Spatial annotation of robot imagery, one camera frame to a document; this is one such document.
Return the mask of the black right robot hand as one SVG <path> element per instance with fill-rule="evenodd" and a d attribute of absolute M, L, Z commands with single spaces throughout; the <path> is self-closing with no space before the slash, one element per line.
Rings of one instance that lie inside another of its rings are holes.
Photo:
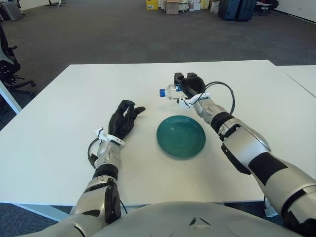
<path fill-rule="evenodd" d="M 186 99 L 191 99 L 193 96 L 204 93 L 206 90 L 204 81 L 195 73 L 187 73 L 187 77 L 182 73 L 175 73 L 174 84 L 180 85 Z"/>

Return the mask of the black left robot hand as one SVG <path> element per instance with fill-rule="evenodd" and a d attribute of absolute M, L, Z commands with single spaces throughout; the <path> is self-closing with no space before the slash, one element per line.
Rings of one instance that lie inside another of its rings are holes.
<path fill-rule="evenodd" d="M 109 121 L 108 134 L 123 140 L 130 133 L 137 116 L 146 109 L 145 107 L 135 108 L 134 106 L 135 103 L 133 101 L 121 101 Z"/>

